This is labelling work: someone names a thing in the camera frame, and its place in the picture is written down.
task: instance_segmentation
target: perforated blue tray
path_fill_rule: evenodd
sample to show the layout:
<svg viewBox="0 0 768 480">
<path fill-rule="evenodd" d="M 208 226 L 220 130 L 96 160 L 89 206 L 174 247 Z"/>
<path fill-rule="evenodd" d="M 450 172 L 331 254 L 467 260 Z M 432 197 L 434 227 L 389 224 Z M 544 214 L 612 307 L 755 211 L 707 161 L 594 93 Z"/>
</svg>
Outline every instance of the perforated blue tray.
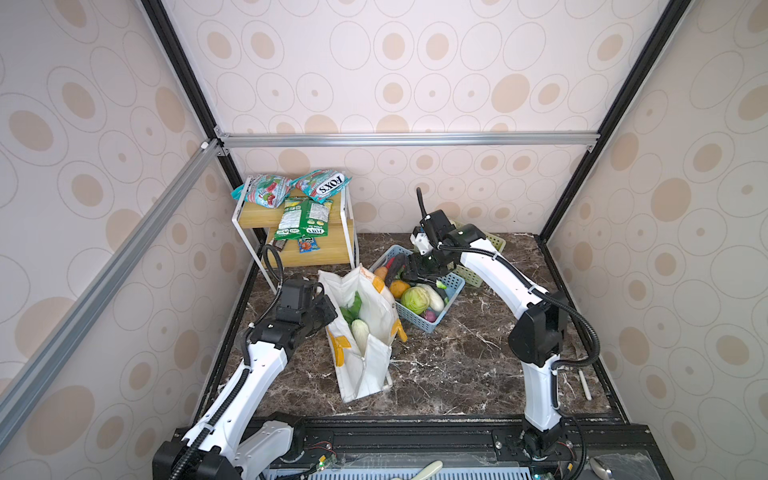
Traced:
<svg viewBox="0 0 768 480">
<path fill-rule="evenodd" d="M 389 248 L 389 250 L 387 250 L 370 267 L 369 270 L 371 271 L 376 270 L 378 267 L 389 262 L 389 259 L 391 259 L 395 255 L 398 255 L 400 253 L 411 255 L 413 252 L 411 250 L 401 247 L 400 245 L 392 245 Z M 448 287 L 447 289 L 445 289 L 445 293 L 448 295 L 449 301 L 448 301 L 448 304 L 445 306 L 445 308 L 442 309 L 442 312 L 440 312 L 440 314 L 437 316 L 437 320 L 434 323 L 427 322 L 425 319 L 416 315 L 411 310 L 408 310 L 403 305 L 400 305 L 400 302 L 396 302 L 397 314 L 400 316 L 400 318 L 408 320 L 410 323 L 413 323 L 418 328 L 424 330 L 427 333 L 434 332 L 435 327 L 437 327 L 437 325 L 440 324 L 440 322 L 442 321 L 442 317 L 444 317 L 445 314 L 448 312 L 448 309 L 451 308 L 453 301 L 456 300 L 458 293 L 462 291 L 462 288 L 464 288 L 464 285 L 466 284 L 466 281 L 460 276 L 456 275 L 455 273 L 449 273 L 446 276 L 441 276 L 440 280 Z"/>
</svg>

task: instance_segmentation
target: circle patterned wallpaper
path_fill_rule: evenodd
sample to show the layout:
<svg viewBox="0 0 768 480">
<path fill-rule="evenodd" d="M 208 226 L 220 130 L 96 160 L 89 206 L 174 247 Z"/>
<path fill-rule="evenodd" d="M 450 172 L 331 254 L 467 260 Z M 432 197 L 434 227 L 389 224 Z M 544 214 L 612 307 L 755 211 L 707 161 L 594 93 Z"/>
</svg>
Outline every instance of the circle patterned wallpaper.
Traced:
<svg viewBox="0 0 768 480">
<path fill-rule="evenodd" d="M 765 0 L 691 10 L 551 241 L 675 478 L 768 468 L 767 42 Z"/>
<path fill-rule="evenodd" d="M 168 3 L 235 133 L 596 128 L 666 4 Z"/>
<path fill-rule="evenodd" d="M 0 31 L 2 392 L 202 134 L 134 2 L 4 2 L 0 17 L 36 32 Z M 0 478 L 151 477 L 250 262 L 229 191 L 209 166 L 0 455 Z"/>
<path fill-rule="evenodd" d="M 463 223 L 488 232 L 539 232 L 584 152 L 584 145 L 232 150 L 244 175 L 345 171 L 362 233 L 412 231 L 419 222 L 417 187 L 428 210 L 441 208 Z"/>
</svg>

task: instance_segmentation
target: bag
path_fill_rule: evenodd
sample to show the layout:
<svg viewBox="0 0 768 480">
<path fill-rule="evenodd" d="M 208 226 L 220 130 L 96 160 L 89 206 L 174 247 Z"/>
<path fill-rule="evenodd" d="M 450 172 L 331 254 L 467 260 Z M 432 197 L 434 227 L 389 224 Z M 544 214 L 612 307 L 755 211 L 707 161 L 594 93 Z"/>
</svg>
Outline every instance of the bag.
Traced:
<svg viewBox="0 0 768 480">
<path fill-rule="evenodd" d="M 336 170 L 315 170 L 311 174 L 295 179 L 291 186 L 298 188 L 306 196 L 322 204 L 336 195 L 351 179 Z"/>
<path fill-rule="evenodd" d="M 288 197 L 275 240 L 326 237 L 330 205 L 330 202 L 318 204 L 307 197 Z"/>
<path fill-rule="evenodd" d="M 362 265 L 344 277 L 320 270 L 318 281 L 336 308 L 337 317 L 326 327 L 326 333 L 342 400 L 351 402 L 389 389 L 392 386 L 388 371 L 392 341 L 395 334 L 403 342 L 408 338 L 397 316 L 395 298 L 381 279 Z M 355 292 L 362 300 L 359 317 L 365 320 L 370 330 L 365 357 L 360 355 L 360 348 L 340 309 L 353 302 Z"/>
<path fill-rule="evenodd" d="M 258 174 L 250 182 L 245 200 L 266 208 L 278 208 L 290 191 L 290 184 L 291 181 L 287 177 Z M 243 185 L 240 185 L 232 192 L 232 198 L 239 200 L 242 191 Z"/>
</svg>

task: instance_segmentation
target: brown marble surface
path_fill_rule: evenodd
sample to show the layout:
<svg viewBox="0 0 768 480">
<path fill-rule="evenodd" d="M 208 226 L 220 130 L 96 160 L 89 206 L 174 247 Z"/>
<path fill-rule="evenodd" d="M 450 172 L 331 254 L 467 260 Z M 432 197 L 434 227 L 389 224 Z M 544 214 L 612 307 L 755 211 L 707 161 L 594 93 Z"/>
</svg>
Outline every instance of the brown marble surface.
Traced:
<svg viewBox="0 0 768 480">
<path fill-rule="evenodd" d="M 501 234 L 507 240 L 505 257 L 523 273 L 547 289 L 554 289 L 544 257 L 529 235 Z M 360 261 L 373 264 L 397 243 L 410 245 L 407 234 L 361 233 Z M 325 266 L 340 275 L 349 266 Z M 286 276 L 302 273 L 316 279 L 318 267 L 286 269 Z M 240 324 L 255 321 L 272 293 L 257 279 L 248 309 Z M 390 390 L 343 403 L 336 383 L 333 357 L 322 333 L 299 347 L 286 369 L 264 396 L 258 416 L 275 411 L 296 415 L 509 415 L 525 410 L 525 391 L 520 361 L 512 354 L 507 337 L 515 323 L 509 308 L 487 285 L 465 286 L 432 334 L 410 323 L 403 326 L 407 343 L 395 339 L 389 372 Z M 569 324 L 563 358 L 583 356 L 578 335 Z M 235 346 L 224 379 L 229 379 L 242 355 Z M 610 412 L 603 389 L 590 367 L 584 371 L 593 399 L 584 397 L 578 374 L 561 373 L 561 401 L 566 412 Z"/>
</svg>

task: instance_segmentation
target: wooden shelf board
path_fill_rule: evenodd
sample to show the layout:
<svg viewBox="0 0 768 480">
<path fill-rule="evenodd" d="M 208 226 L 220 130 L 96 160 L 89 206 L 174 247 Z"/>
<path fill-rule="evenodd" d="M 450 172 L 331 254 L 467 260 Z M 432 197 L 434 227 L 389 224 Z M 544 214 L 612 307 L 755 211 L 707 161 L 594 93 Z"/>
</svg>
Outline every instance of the wooden shelf board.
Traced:
<svg viewBox="0 0 768 480">
<path fill-rule="evenodd" d="M 347 220 L 349 229 L 349 241 L 354 248 L 353 220 Z M 269 243 L 275 236 L 275 230 L 270 231 L 266 242 Z M 288 240 L 282 252 L 280 259 L 284 266 L 314 266 L 314 265 L 337 265 L 339 263 L 349 263 L 349 253 L 346 250 L 346 240 L 344 239 L 344 229 L 340 219 L 337 225 L 331 224 L 327 237 L 317 237 L 315 239 L 320 250 L 313 252 L 299 253 L 299 243 L 296 240 Z"/>
<path fill-rule="evenodd" d="M 341 196 L 343 191 L 344 190 L 330 198 L 333 200 L 331 213 L 328 219 L 328 223 L 331 225 L 341 226 L 341 215 L 339 215 L 339 208 L 341 208 Z M 291 190 L 289 196 L 305 197 L 306 195 L 301 190 L 294 188 Z M 277 227 L 280 224 L 280 219 L 283 218 L 283 205 L 280 205 L 278 208 L 266 208 L 258 204 L 245 202 L 243 204 L 243 212 L 240 214 L 240 219 L 237 222 L 242 228 Z"/>
</svg>

